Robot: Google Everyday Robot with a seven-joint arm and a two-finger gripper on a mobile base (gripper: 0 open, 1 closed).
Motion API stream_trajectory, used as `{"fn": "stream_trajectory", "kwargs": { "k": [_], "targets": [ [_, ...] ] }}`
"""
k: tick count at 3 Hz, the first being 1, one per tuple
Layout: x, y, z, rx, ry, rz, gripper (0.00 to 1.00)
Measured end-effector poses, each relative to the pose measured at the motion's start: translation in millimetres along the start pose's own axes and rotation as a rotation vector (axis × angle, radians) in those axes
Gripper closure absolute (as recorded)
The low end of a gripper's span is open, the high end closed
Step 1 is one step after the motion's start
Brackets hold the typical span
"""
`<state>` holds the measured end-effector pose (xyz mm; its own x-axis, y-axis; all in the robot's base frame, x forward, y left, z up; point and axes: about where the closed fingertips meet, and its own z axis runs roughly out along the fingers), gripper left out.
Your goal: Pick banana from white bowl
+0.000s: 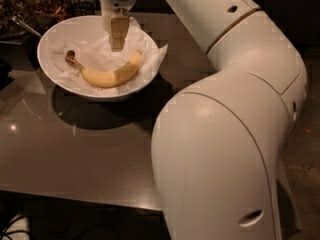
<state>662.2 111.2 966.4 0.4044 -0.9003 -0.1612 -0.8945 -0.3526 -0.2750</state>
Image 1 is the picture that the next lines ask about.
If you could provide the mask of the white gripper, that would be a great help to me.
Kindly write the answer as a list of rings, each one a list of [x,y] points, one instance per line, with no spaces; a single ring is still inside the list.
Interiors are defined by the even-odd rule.
[[[130,19],[127,16],[110,16],[117,11],[129,11],[133,8],[136,0],[99,0],[102,13],[103,30],[109,32],[112,49],[122,50],[130,26]]]

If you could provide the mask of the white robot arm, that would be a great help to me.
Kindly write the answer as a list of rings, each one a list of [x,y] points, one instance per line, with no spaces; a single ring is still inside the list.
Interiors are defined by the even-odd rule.
[[[307,96],[303,60],[252,0],[166,1],[216,71],[154,125],[171,240],[282,240],[277,164]]]

